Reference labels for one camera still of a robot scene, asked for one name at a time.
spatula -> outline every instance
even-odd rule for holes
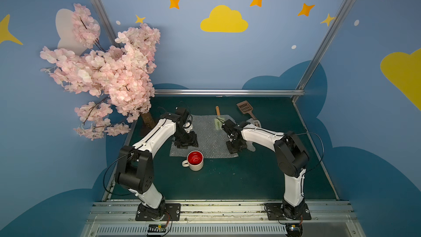
[[[253,111],[253,107],[251,106],[251,104],[247,101],[241,102],[241,103],[237,103],[238,109],[243,113],[243,114],[250,114],[250,116],[253,118],[253,123],[255,126],[257,127],[261,127],[260,121],[257,120],[256,116],[254,116],[254,114],[252,113]]]
[[[221,113],[219,112],[219,106],[215,107],[215,109],[216,109],[215,129],[222,130],[222,124],[225,121],[225,119],[220,116]]]

green spatula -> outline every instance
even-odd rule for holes
[[[222,124],[225,121],[225,119],[221,117],[221,113],[219,112],[219,106],[215,107],[215,109],[216,109],[215,129],[222,130]]]

yellow star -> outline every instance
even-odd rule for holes
[[[306,16],[309,16],[309,14],[310,14],[310,10],[314,7],[315,5],[312,5],[312,6],[307,6],[305,3],[303,4],[303,9],[300,11],[300,13],[298,13],[298,15],[297,16],[300,16],[300,15],[306,15]]]
[[[320,24],[322,24],[322,23],[326,23],[326,24],[328,24],[328,26],[330,25],[330,22],[334,19],[335,17],[331,17],[330,16],[330,14],[328,14],[328,17],[324,20],[324,21],[322,21],[322,22],[320,22]]]
[[[145,18],[139,18],[138,15],[136,15],[136,18],[137,20],[135,23],[143,23],[143,20],[145,19]]]
[[[0,43],[6,40],[13,41],[14,43],[23,45],[17,38],[10,34],[9,27],[10,15],[6,15],[2,21],[0,21]]]
[[[180,9],[179,7],[178,7],[178,2],[179,2],[180,0],[170,0],[170,8],[173,8],[173,7],[175,7],[176,9]]]
[[[250,7],[251,6],[259,6],[262,7],[262,0],[253,0],[253,2],[251,2]]]

bubble wrap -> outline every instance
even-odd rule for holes
[[[216,115],[192,115],[192,117],[192,131],[197,134],[199,147],[189,146],[187,149],[179,149],[173,142],[171,145],[170,156],[187,157],[187,155],[194,150],[200,151],[204,158],[231,158],[238,156],[237,153],[229,153],[227,145],[225,144],[225,142],[228,141],[228,137],[224,130],[215,129]],[[234,119],[227,114],[219,117],[225,120],[231,119],[234,121]],[[255,151],[251,142],[247,142],[247,146],[250,151]]]

pink flower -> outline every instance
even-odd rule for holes
[[[40,52],[39,56],[47,60],[49,63],[56,63],[57,56],[55,55],[54,51],[50,51],[47,47],[44,46],[43,51]]]
[[[89,9],[80,4],[74,6],[72,23],[75,37],[84,46],[92,48],[98,40],[100,28],[93,23]],[[158,29],[140,24],[139,28],[118,33],[115,41],[124,43],[123,48],[110,46],[107,51],[91,50],[83,56],[76,56],[66,49],[50,51],[43,48],[40,57],[55,63],[54,68],[58,68],[52,74],[51,68],[42,71],[50,73],[66,91],[89,92],[97,97],[109,95],[104,102],[89,102],[75,109],[82,122],[92,122],[90,128],[82,126],[75,129],[79,135],[93,140],[102,138],[104,132],[108,135],[127,133],[130,130],[128,125],[113,126],[108,118],[104,119],[113,112],[111,105],[116,107],[118,113],[127,116],[128,122],[137,120],[141,113],[149,111],[150,97],[154,97],[155,93],[149,74],[156,67],[153,61],[160,36]]]
[[[113,127],[107,127],[107,130],[105,130],[104,132],[107,133],[107,135],[112,135],[112,136],[116,136],[119,134],[126,134],[130,132],[130,128],[128,125],[126,124],[116,124]]]
[[[85,70],[77,71],[77,75],[81,77],[84,82],[92,82],[91,76]]]

